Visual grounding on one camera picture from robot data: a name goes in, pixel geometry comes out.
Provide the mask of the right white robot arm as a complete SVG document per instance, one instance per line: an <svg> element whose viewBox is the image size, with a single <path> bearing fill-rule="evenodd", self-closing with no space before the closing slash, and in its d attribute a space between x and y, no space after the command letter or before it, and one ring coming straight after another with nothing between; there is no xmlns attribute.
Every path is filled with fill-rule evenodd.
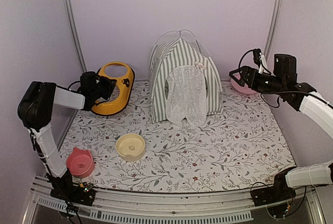
<svg viewBox="0 0 333 224"><path fill-rule="evenodd" d="M297 59L289 54L275 54L274 70L269 71L261 50L257 48L250 52L258 67L239 64L229 72L229 77L239 86L247 86L260 94L278 95L332 136L332 105L308 83L297 82ZM269 190L273 201L280 201L292 188L331 185L332 161L286 169L275 176L274 183Z"/></svg>

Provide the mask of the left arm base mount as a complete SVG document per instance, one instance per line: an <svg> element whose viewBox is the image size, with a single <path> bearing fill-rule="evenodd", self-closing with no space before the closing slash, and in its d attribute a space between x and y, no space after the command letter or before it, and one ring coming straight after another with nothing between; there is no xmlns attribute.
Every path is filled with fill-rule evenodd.
<svg viewBox="0 0 333 224"><path fill-rule="evenodd" d="M77 203L85 206L92 206L95 200L96 191L94 189L86 190L83 187L69 184L61 187L59 184L52 183L53 189L50 195L54 198L64 200L70 203Z"/></svg>

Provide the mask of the cream pet bowl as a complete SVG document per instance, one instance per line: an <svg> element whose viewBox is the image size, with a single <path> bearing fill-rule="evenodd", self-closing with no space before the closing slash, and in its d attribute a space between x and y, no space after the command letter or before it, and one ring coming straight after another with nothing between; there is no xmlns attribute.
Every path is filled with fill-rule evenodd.
<svg viewBox="0 0 333 224"><path fill-rule="evenodd" d="M117 140L115 148L122 160L135 162L144 156L146 145L142 136L129 133Z"/></svg>

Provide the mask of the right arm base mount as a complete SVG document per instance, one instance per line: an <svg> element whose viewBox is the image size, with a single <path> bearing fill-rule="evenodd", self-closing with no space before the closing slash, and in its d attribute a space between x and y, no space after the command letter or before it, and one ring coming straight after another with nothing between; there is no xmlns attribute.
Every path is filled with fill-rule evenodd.
<svg viewBox="0 0 333 224"><path fill-rule="evenodd" d="M296 192L285 184L275 183L273 186L265 185L263 188L250 189L250 195L255 206L263 206L292 199L296 196Z"/></svg>

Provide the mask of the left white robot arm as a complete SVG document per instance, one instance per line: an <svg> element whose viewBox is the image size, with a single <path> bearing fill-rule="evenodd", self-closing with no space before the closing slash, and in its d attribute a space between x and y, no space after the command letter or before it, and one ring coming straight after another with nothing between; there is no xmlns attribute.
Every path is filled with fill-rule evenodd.
<svg viewBox="0 0 333 224"><path fill-rule="evenodd" d="M53 82L31 82L18 105L17 113L49 175L62 178L68 171L52 133L53 106L91 111L98 99L110 98L116 82L93 71L81 75L77 91Z"/></svg>

